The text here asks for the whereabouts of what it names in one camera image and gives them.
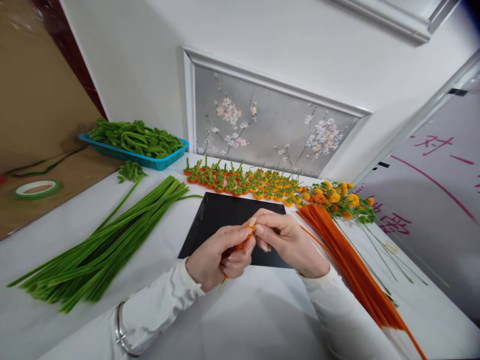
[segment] brown cardboard box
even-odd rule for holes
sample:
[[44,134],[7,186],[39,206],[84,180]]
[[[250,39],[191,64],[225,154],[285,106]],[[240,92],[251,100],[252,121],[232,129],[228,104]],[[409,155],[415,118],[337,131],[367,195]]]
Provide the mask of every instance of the brown cardboard box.
[[100,113],[28,0],[0,1],[0,174],[84,146]]
[[[63,156],[54,157],[16,173],[43,171]],[[44,175],[7,176],[6,182],[0,185],[0,240],[96,184],[116,171],[121,164],[123,161],[103,156],[89,146],[67,157]],[[14,197],[17,187],[40,180],[59,181],[63,188],[52,196],[40,199],[19,200]]]

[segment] red line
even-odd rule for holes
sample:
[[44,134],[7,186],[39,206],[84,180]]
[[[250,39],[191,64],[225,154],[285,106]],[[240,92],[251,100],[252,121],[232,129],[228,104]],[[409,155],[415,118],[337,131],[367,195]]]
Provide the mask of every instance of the red line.
[[393,155],[390,155],[390,157],[398,160],[399,162],[402,162],[404,163],[405,165],[408,165],[409,167],[411,167],[412,169],[418,171],[420,174],[422,174],[423,176],[425,176],[428,180],[430,180],[432,183],[434,183],[435,185],[437,185],[440,189],[442,189],[445,194],[447,194],[449,197],[451,197],[451,199],[457,203],[457,205],[465,212],[465,214],[468,215],[468,217],[470,219],[472,219],[477,225],[480,225],[479,222],[477,221],[477,219],[470,213],[470,211],[468,211],[468,209],[455,197],[452,195],[452,193],[450,191],[448,191],[446,188],[444,188],[441,184],[439,184],[435,179],[431,178],[430,176],[428,176],[426,173],[424,173],[422,170],[420,170],[419,168],[413,166],[412,164],[396,157],[396,156],[393,156]]
[[475,165],[473,161],[470,161],[470,160],[465,160],[465,159],[462,159],[461,157],[456,157],[456,156],[453,156],[453,155],[450,155],[452,158],[455,158],[455,159],[458,159],[460,161],[463,161],[464,163],[467,163],[467,164],[470,164],[470,165]]

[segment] white blossom painting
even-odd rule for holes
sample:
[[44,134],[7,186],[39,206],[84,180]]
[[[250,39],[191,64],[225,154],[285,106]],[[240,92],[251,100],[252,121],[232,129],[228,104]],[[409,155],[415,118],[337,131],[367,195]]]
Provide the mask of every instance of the white blossom painting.
[[358,118],[197,66],[200,155],[317,178]]

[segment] person's left hand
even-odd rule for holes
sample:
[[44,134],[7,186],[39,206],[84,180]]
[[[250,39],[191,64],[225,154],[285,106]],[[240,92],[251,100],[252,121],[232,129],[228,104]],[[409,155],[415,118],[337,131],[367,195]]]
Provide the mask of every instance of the person's left hand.
[[251,255],[256,243],[254,235],[247,240],[242,250],[234,251],[224,258],[222,254],[241,244],[251,232],[250,227],[240,225],[221,227],[186,260],[186,270],[197,284],[201,284],[204,292],[220,284],[225,275],[236,279],[244,273],[244,269],[252,262]]

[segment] hand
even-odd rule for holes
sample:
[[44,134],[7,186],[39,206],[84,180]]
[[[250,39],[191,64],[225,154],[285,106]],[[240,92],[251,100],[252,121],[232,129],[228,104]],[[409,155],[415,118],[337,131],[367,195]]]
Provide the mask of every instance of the hand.
[[222,254],[241,244],[251,232],[251,228],[240,225],[221,227],[186,260],[186,270],[204,292],[220,284],[225,275],[236,279],[244,273],[252,262],[255,236],[247,240],[242,250],[233,251],[225,258]]
[[320,278],[329,272],[329,262],[293,216],[267,209],[258,210],[254,216],[257,241],[273,246],[280,257],[305,278]]

